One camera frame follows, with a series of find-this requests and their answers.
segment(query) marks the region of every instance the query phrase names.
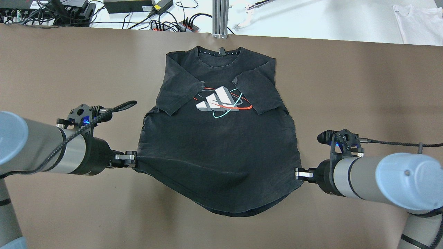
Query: metal pole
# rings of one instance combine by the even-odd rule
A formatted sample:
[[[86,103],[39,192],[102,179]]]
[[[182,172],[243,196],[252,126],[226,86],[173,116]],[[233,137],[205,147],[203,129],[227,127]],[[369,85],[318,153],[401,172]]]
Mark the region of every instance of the metal pole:
[[[0,247],[22,237],[4,179],[0,179]]]
[[[213,0],[212,3],[212,37],[228,38],[229,0]]]

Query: graphic print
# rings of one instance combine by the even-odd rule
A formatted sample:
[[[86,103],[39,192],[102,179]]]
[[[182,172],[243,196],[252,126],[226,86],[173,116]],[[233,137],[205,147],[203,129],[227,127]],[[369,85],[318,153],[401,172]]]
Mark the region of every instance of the graphic print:
[[[213,112],[214,118],[223,117],[229,112],[239,112],[240,110],[249,110],[252,108],[252,105],[249,104],[247,107],[239,107],[243,104],[243,100],[249,101],[242,97],[242,93],[240,95],[236,95],[232,93],[233,91],[238,89],[233,89],[229,91],[226,87],[221,86],[217,89],[205,87],[202,91],[215,91],[215,93],[206,97],[206,101],[199,102],[195,105],[197,109],[203,112]],[[215,112],[225,112],[221,116],[215,116]]]

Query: t-shirt sleeve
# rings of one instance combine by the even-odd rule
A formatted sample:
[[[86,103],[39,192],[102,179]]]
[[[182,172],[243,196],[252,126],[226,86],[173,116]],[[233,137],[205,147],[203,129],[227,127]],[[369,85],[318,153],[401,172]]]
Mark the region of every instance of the t-shirt sleeve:
[[[155,105],[171,116],[198,94],[203,87],[203,82],[188,73],[167,54],[163,85],[160,88]]]
[[[259,115],[278,107],[286,110],[275,88],[275,66],[275,59],[272,58],[253,70],[239,74],[233,80],[233,84],[245,95]]]

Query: light blue joint cap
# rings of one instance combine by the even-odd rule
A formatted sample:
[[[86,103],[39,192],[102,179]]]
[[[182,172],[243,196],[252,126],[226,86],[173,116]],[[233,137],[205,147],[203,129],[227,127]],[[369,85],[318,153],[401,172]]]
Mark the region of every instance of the light blue joint cap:
[[[27,249],[26,239],[25,237],[20,237],[0,247],[0,249]]]
[[[433,210],[443,206],[443,168],[423,154],[396,153],[383,158],[375,180],[385,197],[410,210]]]
[[[0,165],[14,158],[25,146],[29,130],[17,114],[0,112]]]

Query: power strip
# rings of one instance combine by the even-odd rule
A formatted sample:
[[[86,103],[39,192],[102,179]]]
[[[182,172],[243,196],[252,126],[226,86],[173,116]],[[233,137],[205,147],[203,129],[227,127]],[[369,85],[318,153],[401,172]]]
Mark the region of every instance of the power strip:
[[[192,25],[192,27],[185,25],[185,20],[180,22],[179,26],[182,28],[182,31],[186,30],[186,32],[192,32],[192,33],[198,32],[200,29],[199,27],[197,27],[197,25]]]

